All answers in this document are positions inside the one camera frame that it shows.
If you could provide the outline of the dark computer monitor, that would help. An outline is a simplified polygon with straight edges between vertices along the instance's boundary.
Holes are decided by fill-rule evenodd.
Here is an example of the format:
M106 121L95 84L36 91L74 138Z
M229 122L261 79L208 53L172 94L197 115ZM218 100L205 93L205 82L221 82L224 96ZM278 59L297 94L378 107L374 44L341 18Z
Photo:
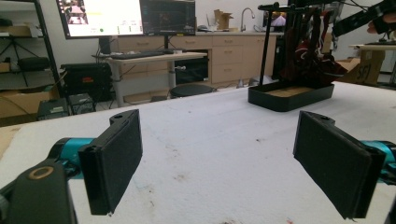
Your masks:
M195 0L140 0L145 35L195 35Z

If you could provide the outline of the light wooden desk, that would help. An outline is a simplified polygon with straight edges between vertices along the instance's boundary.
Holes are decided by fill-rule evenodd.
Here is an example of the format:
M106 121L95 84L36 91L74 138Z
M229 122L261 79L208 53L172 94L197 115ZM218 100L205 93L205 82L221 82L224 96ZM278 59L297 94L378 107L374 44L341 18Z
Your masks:
M162 89L172 89L176 84L176 61L193 60L204 58L206 53L182 52L177 54L164 54L135 59L113 59L105 57L112 73L112 86L116 95L118 107L124 107L124 97L148 91L158 91ZM124 78L121 72L123 65L139 65L150 63L167 63L167 73L152 75L150 77Z

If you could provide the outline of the black keyboard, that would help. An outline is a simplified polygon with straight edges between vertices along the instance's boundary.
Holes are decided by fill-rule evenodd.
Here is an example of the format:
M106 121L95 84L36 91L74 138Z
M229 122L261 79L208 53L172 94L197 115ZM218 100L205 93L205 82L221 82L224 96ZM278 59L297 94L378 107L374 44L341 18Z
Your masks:
M109 57L114 60L131 60L131 59L138 59L138 58L147 58L153 56L161 56L167 54L174 54L172 50L146 50L140 51L136 53L122 53L122 54L112 54Z

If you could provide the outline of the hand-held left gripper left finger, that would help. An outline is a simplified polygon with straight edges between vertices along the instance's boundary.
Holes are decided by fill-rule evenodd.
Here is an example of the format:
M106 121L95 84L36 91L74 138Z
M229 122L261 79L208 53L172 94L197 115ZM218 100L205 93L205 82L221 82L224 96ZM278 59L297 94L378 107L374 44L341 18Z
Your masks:
M143 155L139 110L119 113L78 150L92 215L115 212Z

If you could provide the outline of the grey power supply unit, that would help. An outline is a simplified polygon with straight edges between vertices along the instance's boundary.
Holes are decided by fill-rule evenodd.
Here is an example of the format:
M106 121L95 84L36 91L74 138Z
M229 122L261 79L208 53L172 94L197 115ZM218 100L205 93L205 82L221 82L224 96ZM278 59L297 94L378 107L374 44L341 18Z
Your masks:
M64 98L44 100L39 103L37 119L57 119L69 115L67 102Z
M74 115L91 113L95 111L94 103L88 93L69 96L69 101Z

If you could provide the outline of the large black computer tower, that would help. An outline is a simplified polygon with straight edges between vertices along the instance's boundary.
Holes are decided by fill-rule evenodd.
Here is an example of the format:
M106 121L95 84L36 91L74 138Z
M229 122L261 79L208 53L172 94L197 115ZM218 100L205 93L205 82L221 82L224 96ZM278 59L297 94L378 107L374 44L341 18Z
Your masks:
M88 93L94 101L110 98L111 69L107 63L62 64L64 90L68 95Z

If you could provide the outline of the small open cardboard box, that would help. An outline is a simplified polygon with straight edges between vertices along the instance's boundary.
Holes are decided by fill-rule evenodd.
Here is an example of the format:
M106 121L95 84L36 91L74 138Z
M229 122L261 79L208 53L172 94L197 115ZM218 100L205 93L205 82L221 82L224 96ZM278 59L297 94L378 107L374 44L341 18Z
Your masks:
M228 30L230 19L233 18L231 13L223 12L219 9L214 10L215 14L215 24L218 30Z

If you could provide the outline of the large flat cardboard box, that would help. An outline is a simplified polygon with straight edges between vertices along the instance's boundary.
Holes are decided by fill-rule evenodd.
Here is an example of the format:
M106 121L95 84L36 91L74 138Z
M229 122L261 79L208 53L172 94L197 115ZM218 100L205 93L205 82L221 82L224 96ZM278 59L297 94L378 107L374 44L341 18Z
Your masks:
M0 91L0 119L33 115L41 101L58 97L59 92L53 86Z

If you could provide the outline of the striped red bow tie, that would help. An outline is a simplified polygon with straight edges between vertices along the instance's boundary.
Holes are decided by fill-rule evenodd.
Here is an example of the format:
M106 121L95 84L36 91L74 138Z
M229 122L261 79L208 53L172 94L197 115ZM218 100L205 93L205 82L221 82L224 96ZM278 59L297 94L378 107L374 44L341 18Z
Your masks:
M295 50L299 78L312 86L330 85L343 77L347 70L331 54L321 53L321 40L325 23L320 12L310 12L305 24L312 25L310 35Z

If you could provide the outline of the white foam mat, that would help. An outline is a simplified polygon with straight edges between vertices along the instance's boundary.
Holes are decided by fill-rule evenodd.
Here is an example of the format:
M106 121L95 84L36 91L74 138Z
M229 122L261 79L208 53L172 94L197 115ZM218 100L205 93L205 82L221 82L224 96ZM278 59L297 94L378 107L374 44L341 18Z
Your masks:
M299 110L248 103L248 89L128 106L0 128L0 188L44 160L64 137L96 137L138 108L143 157L115 214L92 216L84 182L69 182L82 224L383 224L396 188L376 186L366 219L344 220L292 150ZM396 91L334 82L306 106L361 140L396 143Z

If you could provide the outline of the beige wooden cabinets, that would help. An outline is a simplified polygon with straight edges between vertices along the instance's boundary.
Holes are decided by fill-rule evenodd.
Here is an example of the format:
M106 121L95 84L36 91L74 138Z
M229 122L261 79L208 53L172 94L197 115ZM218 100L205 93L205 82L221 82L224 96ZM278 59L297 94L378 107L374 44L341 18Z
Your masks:
M245 82L264 74L273 75L276 36L265 33L215 32L195 36L173 36L169 48L206 50L208 53L208 79L211 85Z

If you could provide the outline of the black round stool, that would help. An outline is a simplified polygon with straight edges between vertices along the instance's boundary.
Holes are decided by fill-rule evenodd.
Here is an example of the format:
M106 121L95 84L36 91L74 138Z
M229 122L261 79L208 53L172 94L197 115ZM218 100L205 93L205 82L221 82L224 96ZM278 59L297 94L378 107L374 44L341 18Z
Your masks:
M200 84L189 84L176 86L170 90L172 98L189 97L194 95L206 94L213 92L212 87Z

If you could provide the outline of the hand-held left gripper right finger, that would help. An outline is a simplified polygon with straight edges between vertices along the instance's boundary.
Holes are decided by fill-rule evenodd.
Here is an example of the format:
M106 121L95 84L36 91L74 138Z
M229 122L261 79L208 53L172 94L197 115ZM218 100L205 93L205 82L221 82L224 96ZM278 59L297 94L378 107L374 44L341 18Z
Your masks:
M385 152L337 128L329 117L302 111L293 155L342 218L366 217Z

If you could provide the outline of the black rack with wooden tray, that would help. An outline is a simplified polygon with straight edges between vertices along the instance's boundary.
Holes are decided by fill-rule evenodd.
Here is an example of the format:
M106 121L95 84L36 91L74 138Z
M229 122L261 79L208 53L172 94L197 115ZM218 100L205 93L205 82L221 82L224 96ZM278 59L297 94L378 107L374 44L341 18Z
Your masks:
M319 8L313 7L311 4L303 5L298 2L286 6L274 3L272 5L260 6L259 9L266 10L270 14L274 11L285 12L287 14L289 12L297 13L299 22L297 47L310 35L312 30L310 22L305 24L305 15L310 12L320 12L321 16L321 10ZM334 88L332 83L324 86L312 86L300 79L299 74L296 81L287 81L282 77L284 67L280 72L280 80L276 82L265 84L263 82L264 75L260 75L259 84L248 89L247 100L251 104L276 112L288 112L332 97Z

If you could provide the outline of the black metal shelf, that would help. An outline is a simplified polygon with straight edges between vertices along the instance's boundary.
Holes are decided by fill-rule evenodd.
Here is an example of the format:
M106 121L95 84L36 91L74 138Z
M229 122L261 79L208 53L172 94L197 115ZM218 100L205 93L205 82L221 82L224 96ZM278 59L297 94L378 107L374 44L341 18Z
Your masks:
M24 3L28 3L30 6L33 6L35 8L35 13L37 15L38 18L38 22L39 22L39 27L41 29L42 32L42 38L44 39L44 43L46 46L46 51L47 51L47 55L49 58L49 68L50 71L52 73L52 76L54 78L55 81L55 86L57 87L57 90L60 94L60 97L64 97L64 89L63 89L63 85L62 85L62 80L63 78L59 75L58 72L58 68L55 62L55 58L54 58L54 54L52 51L52 46L50 43L50 37L48 35L48 30L47 30L47 26L46 26L46 22L45 22L45 18L44 18L44 14L43 14L43 10L42 7L40 5L40 1L39 0L0 0L0 2L24 2Z

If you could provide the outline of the marked cardboard box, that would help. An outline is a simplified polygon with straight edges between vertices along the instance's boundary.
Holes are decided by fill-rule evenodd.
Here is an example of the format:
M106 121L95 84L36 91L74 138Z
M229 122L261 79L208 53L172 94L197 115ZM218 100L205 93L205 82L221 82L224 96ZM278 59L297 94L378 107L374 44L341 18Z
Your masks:
M384 50L360 49L358 57L338 61L346 69L346 73L339 78L339 81L375 85L384 59Z

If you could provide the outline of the small lit screen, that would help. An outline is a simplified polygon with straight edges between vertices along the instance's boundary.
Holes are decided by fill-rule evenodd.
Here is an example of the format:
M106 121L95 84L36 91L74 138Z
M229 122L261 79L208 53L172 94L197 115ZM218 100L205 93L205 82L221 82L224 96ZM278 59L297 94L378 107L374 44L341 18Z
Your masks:
M265 26L270 25L273 27L280 27L286 25L286 14L284 12L274 11L272 15L269 15L268 11L264 12L264 22Z

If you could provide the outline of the bright computer monitor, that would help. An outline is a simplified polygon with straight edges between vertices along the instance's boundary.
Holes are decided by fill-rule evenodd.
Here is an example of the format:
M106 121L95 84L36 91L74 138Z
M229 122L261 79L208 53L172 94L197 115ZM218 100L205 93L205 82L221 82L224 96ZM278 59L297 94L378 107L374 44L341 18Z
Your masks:
M56 6L67 39L143 34L140 0L56 0Z

